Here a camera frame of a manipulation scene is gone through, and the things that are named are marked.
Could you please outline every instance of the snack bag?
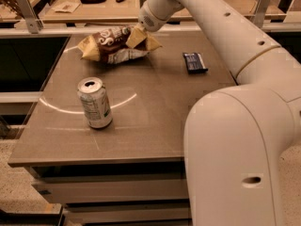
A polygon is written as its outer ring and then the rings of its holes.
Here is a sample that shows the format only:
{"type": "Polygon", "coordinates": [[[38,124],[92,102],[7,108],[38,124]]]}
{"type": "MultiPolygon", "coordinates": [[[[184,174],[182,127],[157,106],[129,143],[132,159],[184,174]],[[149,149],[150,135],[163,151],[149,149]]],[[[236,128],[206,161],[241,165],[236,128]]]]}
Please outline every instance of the snack bag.
{"type": "Polygon", "coordinates": [[[143,40],[135,48],[129,48],[126,42],[132,30],[131,26],[116,26],[87,36],[77,45],[83,52],[82,58],[118,64],[129,59],[143,57],[161,46],[157,43],[156,46],[150,48],[147,40],[143,40]]]}

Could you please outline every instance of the can lid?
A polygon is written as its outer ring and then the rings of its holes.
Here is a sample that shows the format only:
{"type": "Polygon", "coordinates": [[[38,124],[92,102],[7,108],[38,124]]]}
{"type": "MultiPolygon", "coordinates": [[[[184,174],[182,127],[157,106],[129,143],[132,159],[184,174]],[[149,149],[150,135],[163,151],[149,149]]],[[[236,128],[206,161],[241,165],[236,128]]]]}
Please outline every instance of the can lid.
{"type": "Polygon", "coordinates": [[[84,93],[92,93],[99,90],[102,87],[102,85],[102,80],[100,80],[99,78],[90,77],[82,80],[79,83],[78,88],[84,93]]]}

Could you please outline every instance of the beige floor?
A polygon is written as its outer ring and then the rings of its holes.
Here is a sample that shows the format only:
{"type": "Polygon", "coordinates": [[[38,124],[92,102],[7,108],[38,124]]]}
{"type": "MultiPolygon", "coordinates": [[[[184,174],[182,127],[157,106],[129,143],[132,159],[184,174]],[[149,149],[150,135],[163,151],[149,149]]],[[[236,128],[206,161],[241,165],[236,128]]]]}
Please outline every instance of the beige floor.
{"type": "MultiPolygon", "coordinates": [[[[30,185],[25,169],[12,169],[8,159],[17,142],[15,131],[0,140],[0,209],[8,213],[55,213],[60,205],[49,204],[30,185]]],[[[301,225],[301,144],[291,147],[279,159],[286,226],[301,225]]],[[[65,222],[65,226],[74,226],[65,222]]]]}

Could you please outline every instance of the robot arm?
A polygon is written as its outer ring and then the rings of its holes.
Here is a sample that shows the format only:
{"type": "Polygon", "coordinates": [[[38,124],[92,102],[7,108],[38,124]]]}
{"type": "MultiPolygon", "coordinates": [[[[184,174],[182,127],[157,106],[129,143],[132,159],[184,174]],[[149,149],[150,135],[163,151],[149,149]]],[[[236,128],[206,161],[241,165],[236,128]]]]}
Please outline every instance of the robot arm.
{"type": "Polygon", "coordinates": [[[186,121],[194,226],[282,226],[277,165],[301,135],[301,66],[222,0],[147,0],[139,22],[157,31],[181,8],[240,85],[206,95],[186,121]]]}

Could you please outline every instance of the silver can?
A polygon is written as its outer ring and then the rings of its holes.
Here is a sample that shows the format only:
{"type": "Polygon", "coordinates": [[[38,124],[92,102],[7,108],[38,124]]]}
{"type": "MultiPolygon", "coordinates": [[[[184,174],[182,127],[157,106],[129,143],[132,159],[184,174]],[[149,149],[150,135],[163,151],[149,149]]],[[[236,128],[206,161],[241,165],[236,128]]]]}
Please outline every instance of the silver can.
{"type": "Polygon", "coordinates": [[[103,128],[112,121],[112,112],[103,81],[96,77],[83,79],[77,94],[89,126],[103,128]]]}

